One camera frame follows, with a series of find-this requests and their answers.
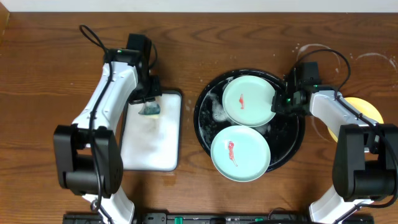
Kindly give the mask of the yellow plate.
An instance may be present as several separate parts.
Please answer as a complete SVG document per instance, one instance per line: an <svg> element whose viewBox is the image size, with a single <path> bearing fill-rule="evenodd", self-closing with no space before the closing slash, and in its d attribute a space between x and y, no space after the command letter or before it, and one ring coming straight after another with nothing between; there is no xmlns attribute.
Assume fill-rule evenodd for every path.
<svg viewBox="0 0 398 224"><path fill-rule="evenodd" d="M343 107L333 97L332 91L328 91L329 95L317 93L312 98L313 114L316 115L328 128L331 137L337 142L340 125L344 124L358 124L365 126L363 122L356 119L356 117ZM372 124L383 123L383 118L380 112L369 102L355 97L343 98L340 95L342 102L355 110L358 114L362 114L363 118L370 121Z"/></svg>

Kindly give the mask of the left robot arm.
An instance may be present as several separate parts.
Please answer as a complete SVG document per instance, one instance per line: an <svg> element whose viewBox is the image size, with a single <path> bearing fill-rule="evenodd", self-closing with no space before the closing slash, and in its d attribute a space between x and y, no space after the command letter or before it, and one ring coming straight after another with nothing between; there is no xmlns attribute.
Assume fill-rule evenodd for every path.
<svg viewBox="0 0 398 224"><path fill-rule="evenodd" d="M101 79L85 109L53 134L58 181L90 201L106 223L131 223L134 204L121 187L123 162L115 130L126 105L149 105L162 94L149 74L152 42L130 34L124 49L105 49Z"/></svg>

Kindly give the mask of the light green plate front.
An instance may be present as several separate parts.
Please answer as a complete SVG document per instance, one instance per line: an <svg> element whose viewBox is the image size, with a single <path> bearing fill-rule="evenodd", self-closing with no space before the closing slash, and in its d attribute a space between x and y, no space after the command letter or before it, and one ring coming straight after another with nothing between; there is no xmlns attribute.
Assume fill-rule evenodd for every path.
<svg viewBox="0 0 398 224"><path fill-rule="evenodd" d="M236 182L260 178L271 162L267 141L246 126L230 126L221 130L211 143L210 154L218 172Z"/></svg>

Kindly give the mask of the light green plate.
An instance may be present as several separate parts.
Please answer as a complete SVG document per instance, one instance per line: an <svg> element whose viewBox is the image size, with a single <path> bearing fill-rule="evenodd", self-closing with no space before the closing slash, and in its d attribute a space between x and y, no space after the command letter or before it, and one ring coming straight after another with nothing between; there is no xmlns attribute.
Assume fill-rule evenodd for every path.
<svg viewBox="0 0 398 224"><path fill-rule="evenodd" d="M265 79L243 75L223 90L222 105L226 114L243 126L258 127L275 116L271 111L275 88Z"/></svg>
<svg viewBox="0 0 398 224"><path fill-rule="evenodd" d="M260 178L271 162L267 141L246 126L230 126L221 130L211 143L210 154L218 172L236 182Z"/></svg>

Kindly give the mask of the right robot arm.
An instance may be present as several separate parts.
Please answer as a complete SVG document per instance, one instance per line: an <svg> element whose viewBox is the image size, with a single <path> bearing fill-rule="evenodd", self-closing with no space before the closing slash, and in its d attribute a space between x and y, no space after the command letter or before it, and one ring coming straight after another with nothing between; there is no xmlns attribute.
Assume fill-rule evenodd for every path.
<svg viewBox="0 0 398 224"><path fill-rule="evenodd" d="M386 208L397 200L397 126L380 124L322 84L315 62L296 63L286 88L272 99L277 114L312 115L338 138L333 185L309 207L314 223L342 223L363 207Z"/></svg>

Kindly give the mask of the green yellow sponge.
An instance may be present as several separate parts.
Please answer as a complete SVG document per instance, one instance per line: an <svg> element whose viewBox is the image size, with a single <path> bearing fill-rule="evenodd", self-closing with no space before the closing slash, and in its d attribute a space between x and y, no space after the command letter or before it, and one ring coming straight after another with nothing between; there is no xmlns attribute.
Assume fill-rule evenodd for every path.
<svg viewBox="0 0 398 224"><path fill-rule="evenodd" d="M160 106L156 101L145 102L138 114L148 118L157 119L160 116Z"/></svg>

